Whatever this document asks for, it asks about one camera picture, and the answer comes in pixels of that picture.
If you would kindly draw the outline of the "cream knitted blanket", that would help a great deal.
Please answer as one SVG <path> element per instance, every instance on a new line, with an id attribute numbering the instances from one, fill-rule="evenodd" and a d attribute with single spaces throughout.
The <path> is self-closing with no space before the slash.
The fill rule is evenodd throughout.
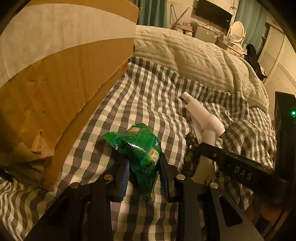
<path id="1" fill-rule="evenodd" d="M 242 93 L 249 106 L 268 112 L 268 95 L 251 65 L 213 43 L 174 30 L 138 25 L 134 55 L 222 92 Z"/>

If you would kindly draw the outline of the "teal green curtain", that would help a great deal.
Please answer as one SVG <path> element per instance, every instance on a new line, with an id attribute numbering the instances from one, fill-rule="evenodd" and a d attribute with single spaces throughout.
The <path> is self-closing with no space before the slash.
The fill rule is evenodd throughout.
<path id="1" fill-rule="evenodd" d="M 137 24 L 144 26 L 154 26 L 160 28 L 167 27 L 167 1 L 165 0 L 130 0 L 139 9 Z"/>

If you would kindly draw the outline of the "white handheld hair dryer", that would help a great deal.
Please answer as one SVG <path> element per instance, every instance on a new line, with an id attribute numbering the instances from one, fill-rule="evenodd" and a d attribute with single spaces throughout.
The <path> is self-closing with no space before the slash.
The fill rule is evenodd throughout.
<path id="1" fill-rule="evenodd" d="M 198 141 L 215 146 L 217 138 L 225 132 L 222 122 L 189 93 L 184 92 L 181 97 L 187 103 L 186 108 L 191 114 Z M 200 184 L 209 184 L 214 179 L 213 161 L 201 155 L 192 180 Z"/>

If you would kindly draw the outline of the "green snack bag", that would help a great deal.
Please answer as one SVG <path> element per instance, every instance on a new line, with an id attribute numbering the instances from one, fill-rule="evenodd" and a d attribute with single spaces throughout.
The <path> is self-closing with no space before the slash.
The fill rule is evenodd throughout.
<path id="1" fill-rule="evenodd" d="M 131 126 L 124 133 L 107 132 L 103 138 L 130 161 L 139 192 L 145 201 L 152 200 L 158 178 L 157 163 L 162 153 L 161 141 L 144 123 Z"/>

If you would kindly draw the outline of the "large brown cardboard box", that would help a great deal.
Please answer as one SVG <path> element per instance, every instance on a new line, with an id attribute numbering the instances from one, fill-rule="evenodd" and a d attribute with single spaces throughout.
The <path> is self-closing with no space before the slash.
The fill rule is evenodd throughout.
<path id="1" fill-rule="evenodd" d="M 1 1 L 1 168 L 51 189 L 133 54 L 129 1 Z"/>

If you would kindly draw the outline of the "black clothes on chair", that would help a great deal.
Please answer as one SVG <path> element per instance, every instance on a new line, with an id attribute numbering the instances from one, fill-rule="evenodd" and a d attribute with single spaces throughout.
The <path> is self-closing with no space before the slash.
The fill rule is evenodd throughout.
<path id="1" fill-rule="evenodd" d="M 258 56 L 255 50 L 255 47 L 252 44 L 248 44 L 246 46 L 247 54 L 244 55 L 244 60 L 246 60 L 250 66 L 253 68 L 254 72 L 256 73 L 257 77 L 263 81 L 267 76 L 265 76 L 261 71 L 261 66 L 258 63 Z"/>

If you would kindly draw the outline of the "black wall television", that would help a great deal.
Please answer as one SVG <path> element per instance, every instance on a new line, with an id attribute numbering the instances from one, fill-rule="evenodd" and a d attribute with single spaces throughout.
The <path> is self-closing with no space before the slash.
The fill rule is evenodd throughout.
<path id="1" fill-rule="evenodd" d="M 226 30 L 229 29 L 232 19 L 231 13 L 206 0 L 198 1 L 195 15 L 200 16 Z"/>

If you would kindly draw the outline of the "grey small cabinet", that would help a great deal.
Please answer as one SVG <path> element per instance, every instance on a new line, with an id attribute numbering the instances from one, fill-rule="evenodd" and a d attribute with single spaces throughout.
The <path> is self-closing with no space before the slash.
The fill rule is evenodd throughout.
<path id="1" fill-rule="evenodd" d="M 196 22 L 191 22 L 193 28 L 193 37 L 207 43 L 216 43 L 218 33 L 199 25 Z"/>

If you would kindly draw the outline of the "grey white checkered bedsheet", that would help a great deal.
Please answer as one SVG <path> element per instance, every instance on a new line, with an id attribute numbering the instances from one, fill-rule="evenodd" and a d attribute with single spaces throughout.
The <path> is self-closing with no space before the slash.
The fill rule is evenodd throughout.
<path id="1" fill-rule="evenodd" d="M 54 191 L 45 192 L 19 182 L 1 181 L 1 221 L 14 240 L 24 240 L 54 200 L 70 183 L 95 181 L 116 156 L 102 139 L 106 132 L 122 133 L 146 124 L 161 141 L 169 164 L 182 168 L 185 135 L 192 129 L 181 94 L 188 92 L 225 126 L 217 147 L 272 166 L 275 133 L 267 114 L 251 107 L 240 92 L 222 92 L 181 77 L 165 67 L 133 58 L 128 72 L 110 90 L 74 143 Z"/>

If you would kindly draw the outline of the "white dressing table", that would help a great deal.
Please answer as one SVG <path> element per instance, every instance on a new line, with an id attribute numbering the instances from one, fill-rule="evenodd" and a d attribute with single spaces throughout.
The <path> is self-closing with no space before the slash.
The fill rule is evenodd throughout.
<path id="1" fill-rule="evenodd" d="M 227 42 L 217 39 L 215 44 L 219 48 L 225 50 L 226 52 L 228 52 L 236 57 L 244 58 L 244 56 L 246 55 L 243 50 L 241 50 L 239 47 L 233 45 L 232 43 L 227 43 Z"/>

